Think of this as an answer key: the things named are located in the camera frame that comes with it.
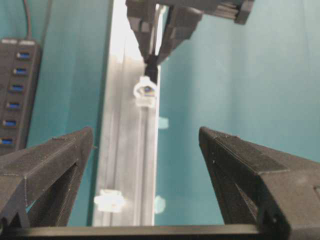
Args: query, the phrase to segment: white plastic clip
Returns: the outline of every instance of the white plastic clip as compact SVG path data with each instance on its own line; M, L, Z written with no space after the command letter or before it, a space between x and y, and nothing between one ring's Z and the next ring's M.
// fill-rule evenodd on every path
M94 197L94 203L100 212L120 213L125 205L125 199L121 191L101 189L100 196Z
M141 76L140 81L134 86L133 95L138 107L154 108L158 95L157 85L148 76Z

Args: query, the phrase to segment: black plastic part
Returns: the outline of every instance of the black plastic part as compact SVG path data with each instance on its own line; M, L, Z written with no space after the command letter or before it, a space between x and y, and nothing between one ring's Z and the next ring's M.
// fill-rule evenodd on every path
M26 147L41 57L33 40L0 42L0 155Z
M169 7L158 56L152 50L156 41L152 39L157 29L156 6ZM160 65L183 41L190 39L203 14L246 24L254 0L126 0L127 17L139 44L146 64L155 61Z
M144 75L148 76L151 80L151 82L158 84L158 66L156 59L157 56L151 55L149 57L147 66L145 68Z
M92 146L92 129L85 127L1 156L0 221L8 227L66 226Z
M249 224L189 226L11 228L10 240L275 240L267 227Z
M199 142L226 223L268 225L277 239L319 239L319 163L205 127Z

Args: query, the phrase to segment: metal rail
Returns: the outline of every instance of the metal rail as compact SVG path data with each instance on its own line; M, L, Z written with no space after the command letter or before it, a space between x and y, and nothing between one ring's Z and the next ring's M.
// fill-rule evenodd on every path
M148 108L138 107L133 95L145 67L130 29L125 0L115 0L96 196L103 189L121 191L125 205L119 213L102 212L95 206L92 222L96 227L154 224L159 97L156 107Z

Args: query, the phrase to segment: usb port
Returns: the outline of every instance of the usb port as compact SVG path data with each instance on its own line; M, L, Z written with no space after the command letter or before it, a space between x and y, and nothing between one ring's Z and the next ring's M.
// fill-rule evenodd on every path
M3 126L14 128L17 126L17 121L15 120L3 120Z
M12 138L0 138L0 145L11 145L13 142Z
M28 60L30 59L30 53L25 51L20 51L16 54L16 58L20 60Z
M20 108L20 103L18 103L18 102L8 102L8 103L6 104L6 107L7 107L8 109L17 110L17 109Z
M24 86L14 84L14 85L11 85L10 90L11 90L12 92L19 92L19 93L21 93L21 92L24 90Z
M19 75L19 76L25 76L25 75L27 75L27 69L21 68L21 67L17 67L15 69L13 69L13 74L14 75Z

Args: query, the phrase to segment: teal backdrop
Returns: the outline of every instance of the teal backdrop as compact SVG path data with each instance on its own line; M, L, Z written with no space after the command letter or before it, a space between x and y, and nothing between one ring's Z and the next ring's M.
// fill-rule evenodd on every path
M111 0L28 0L42 66L28 145L92 126L99 146ZM204 16L161 68L157 225L222 224L198 144L207 126L319 160L320 1L256 0L245 26ZM0 1L0 38L24 37L21 0ZM71 215L91 224L98 149Z
M43 56L28 146L93 127L99 146L100 116L110 34L110 0L28 0L33 38ZM21 0L0 1L0 38L23 38ZM69 225L91 224L98 149L93 149Z
M204 16L162 65L158 225L223 223L201 126L320 160L319 17L319 0L256 0L245 26Z

